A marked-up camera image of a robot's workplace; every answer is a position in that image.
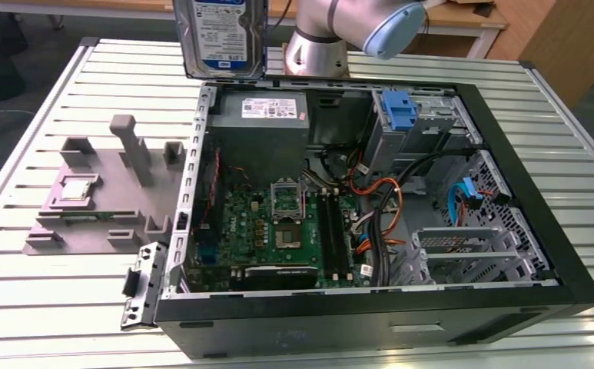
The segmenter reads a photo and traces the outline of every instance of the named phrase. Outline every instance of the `white sticker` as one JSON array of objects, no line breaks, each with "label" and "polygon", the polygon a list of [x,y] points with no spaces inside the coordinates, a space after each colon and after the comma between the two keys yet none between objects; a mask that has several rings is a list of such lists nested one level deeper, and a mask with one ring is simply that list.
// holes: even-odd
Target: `white sticker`
[{"label": "white sticker", "polygon": [[194,2],[197,11],[198,50],[204,60],[224,60],[221,68],[230,62],[246,62],[246,31],[240,18],[246,4],[213,4]]},{"label": "white sticker", "polygon": [[372,277],[372,271],[373,271],[372,265],[364,264],[361,265],[361,275],[365,275],[366,277]]},{"label": "white sticker", "polygon": [[246,98],[242,102],[242,117],[297,119],[297,100],[293,98]]},{"label": "white sticker", "polygon": [[362,173],[362,174],[368,174],[368,172],[370,171],[370,169],[362,164],[362,163],[358,163],[358,165],[357,165],[357,169],[358,169],[358,171]]}]

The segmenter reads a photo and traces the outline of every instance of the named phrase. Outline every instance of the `hard drive label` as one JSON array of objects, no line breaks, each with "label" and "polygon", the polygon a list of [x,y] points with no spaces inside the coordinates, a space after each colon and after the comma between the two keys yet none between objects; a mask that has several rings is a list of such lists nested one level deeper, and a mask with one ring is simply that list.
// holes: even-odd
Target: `hard drive label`
[{"label": "hard drive label", "polygon": [[246,30],[240,18],[245,0],[197,0],[198,49],[213,68],[240,68],[248,61]]}]

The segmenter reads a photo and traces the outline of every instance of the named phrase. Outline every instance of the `red wire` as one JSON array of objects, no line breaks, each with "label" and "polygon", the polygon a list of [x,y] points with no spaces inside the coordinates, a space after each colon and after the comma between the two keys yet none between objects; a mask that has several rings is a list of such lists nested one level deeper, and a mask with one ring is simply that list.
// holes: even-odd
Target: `red wire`
[{"label": "red wire", "polygon": [[193,228],[193,232],[202,227],[202,225],[204,225],[204,223],[206,222],[206,219],[208,219],[208,214],[212,211],[213,196],[216,195],[217,181],[220,180],[220,149],[217,149],[217,151],[216,151],[216,156],[217,156],[216,179],[213,180],[213,184],[212,184],[212,192],[208,195],[206,211],[204,212],[202,221],[200,222],[198,226],[196,228]]}]

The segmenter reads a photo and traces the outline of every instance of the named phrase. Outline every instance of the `open computer tower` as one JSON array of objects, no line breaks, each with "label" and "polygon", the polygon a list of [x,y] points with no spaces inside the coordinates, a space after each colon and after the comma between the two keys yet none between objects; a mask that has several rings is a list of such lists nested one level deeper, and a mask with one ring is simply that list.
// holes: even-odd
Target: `open computer tower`
[{"label": "open computer tower", "polygon": [[594,306],[473,85],[210,81],[193,129],[124,329],[161,327],[193,358],[382,350],[489,343]]}]

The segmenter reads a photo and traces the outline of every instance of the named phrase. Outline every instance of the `white slatted table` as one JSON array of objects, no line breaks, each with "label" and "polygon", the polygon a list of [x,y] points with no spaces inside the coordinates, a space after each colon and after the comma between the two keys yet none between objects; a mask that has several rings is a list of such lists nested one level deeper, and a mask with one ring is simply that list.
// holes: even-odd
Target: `white slatted table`
[{"label": "white slatted table", "polygon": [[[272,73],[282,54],[270,52]],[[594,277],[594,142],[537,72],[516,62],[350,55],[354,77],[479,86]],[[200,81],[185,77],[178,44],[101,40],[82,46],[0,172],[0,367],[144,367],[189,359],[161,331],[122,333],[122,279],[134,255],[21,253],[46,199],[65,138],[120,147],[114,114],[134,114],[152,148],[190,145]],[[594,308],[489,345],[224,361],[222,367],[594,367]],[[298,360],[310,359],[306,364]]]}]

